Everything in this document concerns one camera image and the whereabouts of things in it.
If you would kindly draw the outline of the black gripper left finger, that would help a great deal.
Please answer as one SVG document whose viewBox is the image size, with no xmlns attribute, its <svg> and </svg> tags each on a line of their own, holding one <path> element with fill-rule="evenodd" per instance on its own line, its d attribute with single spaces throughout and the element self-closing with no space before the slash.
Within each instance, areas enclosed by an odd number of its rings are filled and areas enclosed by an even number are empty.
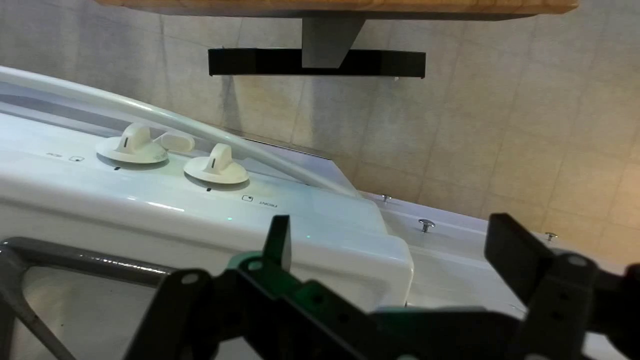
<svg viewBox="0 0 640 360">
<path fill-rule="evenodd" d="M 345 349 L 312 311 L 316 282 L 290 273 L 290 218 L 273 216 L 264 247 L 243 251 L 212 276 L 171 270 L 130 342 L 124 360 L 216 360 L 241 339 L 262 360 L 327 360 Z"/>
</svg>

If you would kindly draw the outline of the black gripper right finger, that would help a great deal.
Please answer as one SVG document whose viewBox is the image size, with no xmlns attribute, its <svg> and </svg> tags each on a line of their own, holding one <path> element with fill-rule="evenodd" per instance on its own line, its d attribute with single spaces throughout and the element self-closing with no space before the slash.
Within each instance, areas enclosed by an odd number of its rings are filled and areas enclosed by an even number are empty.
<svg viewBox="0 0 640 360">
<path fill-rule="evenodd" d="M 483 258 L 526 305 L 512 358 L 585 360 L 585 334 L 595 331 L 640 360 L 637 263 L 601 270 L 584 253 L 546 245 L 510 213 L 487 218 Z"/>
</svg>

